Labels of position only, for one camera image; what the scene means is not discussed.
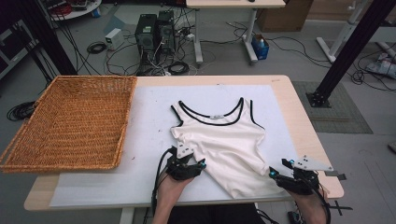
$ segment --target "white shelf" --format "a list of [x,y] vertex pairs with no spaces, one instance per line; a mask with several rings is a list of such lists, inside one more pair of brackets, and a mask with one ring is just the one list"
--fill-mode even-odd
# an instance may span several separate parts
[[70,12],[70,14],[68,14],[66,16],[59,16],[59,17],[56,15],[51,15],[51,17],[54,21],[70,20],[70,19],[80,17],[80,16],[83,16],[85,14],[92,12],[94,9],[99,7],[101,3],[102,3],[102,0],[96,0],[95,2],[89,1],[88,5],[87,5],[87,10],[72,11],[72,12]]

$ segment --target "woven basket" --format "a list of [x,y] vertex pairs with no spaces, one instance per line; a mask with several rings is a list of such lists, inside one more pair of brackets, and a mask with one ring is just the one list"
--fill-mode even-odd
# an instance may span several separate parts
[[0,169],[45,173],[118,166],[136,82],[136,77],[56,77],[0,157]]

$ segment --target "white table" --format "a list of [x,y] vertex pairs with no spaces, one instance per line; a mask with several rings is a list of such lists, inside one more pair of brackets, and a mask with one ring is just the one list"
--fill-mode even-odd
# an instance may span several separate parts
[[[274,91],[278,106],[289,129],[290,138],[297,154],[301,157],[309,155],[311,158],[331,165],[315,130],[306,115],[304,108],[288,77],[285,76],[211,76],[211,77],[139,77],[137,86],[193,86],[193,85],[270,85]],[[29,211],[54,210],[50,201],[58,185],[59,175],[40,175],[35,181],[24,204]],[[326,176],[319,172],[320,183],[329,191],[329,198],[341,198],[344,190],[335,176]],[[257,201],[279,201],[285,198],[262,199]],[[86,206],[84,208],[98,208],[103,206]],[[106,207],[123,208],[121,223],[131,223],[134,208],[125,205]]]
[[73,10],[72,12],[70,12],[69,14],[67,14],[65,16],[51,15],[51,18],[54,21],[65,21],[65,20],[74,19],[74,18],[83,16],[85,14],[88,14],[88,13],[94,11],[96,8],[98,8],[100,6],[101,3],[102,3],[102,0],[95,0],[94,2],[88,1],[86,10],[81,10],[81,11]]
[[284,7],[285,2],[283,0],[255,0],[249,2],[248,0],[187,0],[187,7],[195,8],[195,37],[194,37],[194,49],[195,49],[195,61],[198,66],[204,62],[201,50],[201,42],[199,38],[199,23],[200,23],[200,8],[212,8],[212,7],[239,7],[239,8],[252,8],[249,25],[247,27],[247,34],[243,36],[243,41],[247,49],[247,53],[250,58],[250,63],[256,63],[258,61],[256,53],[251,47],[251,34],[253,31],[254,21],[256,20],[256,13],[258,8],[276,8]]

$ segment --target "clothing label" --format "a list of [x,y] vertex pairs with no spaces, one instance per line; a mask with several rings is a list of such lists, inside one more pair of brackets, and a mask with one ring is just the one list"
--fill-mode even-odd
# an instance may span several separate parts
[[224,115],[212,115],[210,116],[211,119],[224,119]]

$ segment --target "white board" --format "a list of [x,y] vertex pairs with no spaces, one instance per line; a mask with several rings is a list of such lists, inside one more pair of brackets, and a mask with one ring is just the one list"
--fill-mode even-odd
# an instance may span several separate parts
[[[225,114],[236,106],[240,97],[253,100],[254,119],[266,130],[259,146],[262,155],[281,174],[290,175],[291,170],[282,166],[281,159],[297,159],[297,154],[270,86],[138,87],[134,92],[120,166],[110,171],[61,174],[50,206],[148,205],[161,155],[176,144],[170,128],[178,125],[178,119],[171,105],[181,100],[202,114]],[[282,192],[266,199],[286,196]],[[216,203],[231,199],[203,172],[185,188],[179,201]]]

